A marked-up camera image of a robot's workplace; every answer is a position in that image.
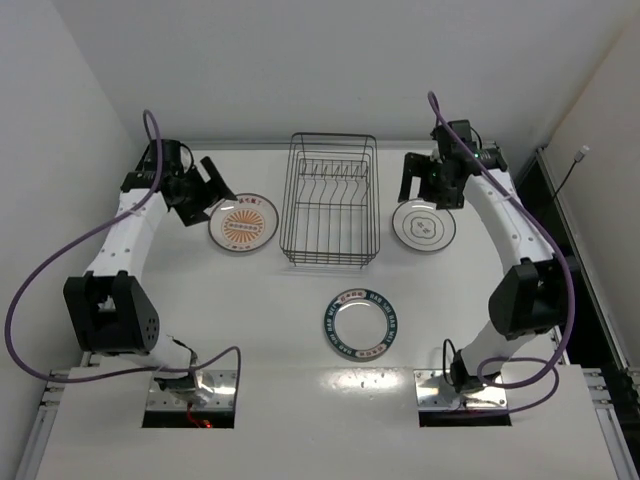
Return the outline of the orange sunburst plate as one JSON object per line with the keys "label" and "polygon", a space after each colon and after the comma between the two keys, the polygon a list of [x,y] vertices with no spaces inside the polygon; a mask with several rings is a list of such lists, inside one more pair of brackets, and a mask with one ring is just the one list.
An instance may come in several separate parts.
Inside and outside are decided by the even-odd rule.
{"label": "orange sunburst plate", "polygon": [[232,253],[250,253],[266,245],[276,234],[280,216],[275,205],[257,193],[239,193],[222,200],[211,211],[210,239]]}

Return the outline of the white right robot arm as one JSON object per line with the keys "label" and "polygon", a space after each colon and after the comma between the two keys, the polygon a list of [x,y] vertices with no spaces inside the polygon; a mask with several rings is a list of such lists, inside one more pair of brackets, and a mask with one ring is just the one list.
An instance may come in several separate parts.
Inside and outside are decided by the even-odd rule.
{"label": "white right robot arm", "polygon": [[489,320],[460,349],[450,367],[458,392],[493,385],[502,366],[536,336],[562,326],[561,343],[534,376],[513,383],[522,388],[541,380],[566,350],[576,317],[574,260],[565,257],[551,235],[517,196],[498,148],[462,151],[439,147],[431,155],[404,157],[399,201],[406,205],[413,179],[418,197],[436,209],[471,204],[479,214],[502,262],[504,277],[488,301]]}

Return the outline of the green rim plate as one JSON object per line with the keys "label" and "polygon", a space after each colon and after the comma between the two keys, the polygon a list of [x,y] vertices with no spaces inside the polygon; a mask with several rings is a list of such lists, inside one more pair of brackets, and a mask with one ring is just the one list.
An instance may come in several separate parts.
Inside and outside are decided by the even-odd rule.
{"label": "green rim plate", "polygon": [[323,332],[331,349],[354,362],[383,356],[398,334],[398,315],[391,302],[370,289],[341,292],[323,316]]}

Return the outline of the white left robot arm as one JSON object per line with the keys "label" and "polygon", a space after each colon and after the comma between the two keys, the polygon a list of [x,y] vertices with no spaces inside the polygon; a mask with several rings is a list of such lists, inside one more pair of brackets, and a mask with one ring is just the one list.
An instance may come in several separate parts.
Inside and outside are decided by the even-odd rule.
{"label": "white left robot arm", "polygon": [[144,265],[163,218],[184,226],[207,221],[207,209],[232,200],[210,157],[196,161],[177,140],[149,144],[121,186],[114,224],[84,274],[66,280],[63,296],[80,348],[122,356],[148,367],[160,390],[191,406],[212,400],[212,376],[195,368],[196,352],[168,334],[141,285]]}

